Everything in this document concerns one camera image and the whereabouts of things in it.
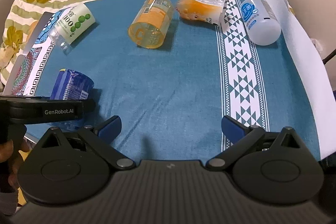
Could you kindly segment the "person's left hand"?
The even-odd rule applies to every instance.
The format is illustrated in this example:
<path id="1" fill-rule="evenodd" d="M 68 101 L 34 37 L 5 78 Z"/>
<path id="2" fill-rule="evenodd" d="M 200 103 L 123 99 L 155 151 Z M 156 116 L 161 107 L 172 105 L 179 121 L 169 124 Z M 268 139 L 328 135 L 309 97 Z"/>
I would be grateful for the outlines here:
<path id="1" fill-rule="evenodd" d="M 24 153 L 30 151 L 29 145 L 25 140 L 22 140 L 18 152 L 14 151 L 12 140 L 1 144 L 1 163 L 5 163 L 5 166 L 1 168 L 1 193 L 12 193 L 19 187 L 17 174 L 23 163 L 23 157 L 19 151 Z"/>

